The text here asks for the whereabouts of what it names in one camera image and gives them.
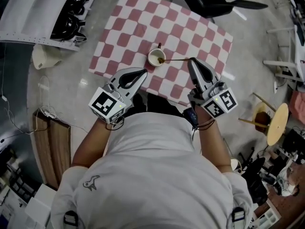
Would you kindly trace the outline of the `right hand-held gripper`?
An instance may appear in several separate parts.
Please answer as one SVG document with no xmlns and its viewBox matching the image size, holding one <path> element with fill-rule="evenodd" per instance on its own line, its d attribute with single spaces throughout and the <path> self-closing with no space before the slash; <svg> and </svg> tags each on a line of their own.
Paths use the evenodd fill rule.
<svg viewBox="0 0 305 229">
<path fill-rule="evenodd" d="M 203 108 L 213 119 L 228 114 L 238 106 L 236 97 L 226 83 L 219 81 L 214 68 L 200 59 L 189 59 L 188 71 L 194 89 L 188 94 L 192 108 Z M 205 90 L 201 85 L 211 85 Z"/>
</svg>

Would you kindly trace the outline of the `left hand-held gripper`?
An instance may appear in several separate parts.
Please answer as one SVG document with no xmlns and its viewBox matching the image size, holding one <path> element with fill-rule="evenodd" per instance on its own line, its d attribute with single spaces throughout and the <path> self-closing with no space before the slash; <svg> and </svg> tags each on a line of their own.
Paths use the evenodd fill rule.
<svg viewBox="0 0 305 229">
<path fill-rule="evenodd" d="M 98 87 L 89 107 L 107 124 L 114 124 L 132 105 L 131 98 L 145 81 L 144 68 L 131 67 L 119 70 L 104 87 Z"/>
</svg>

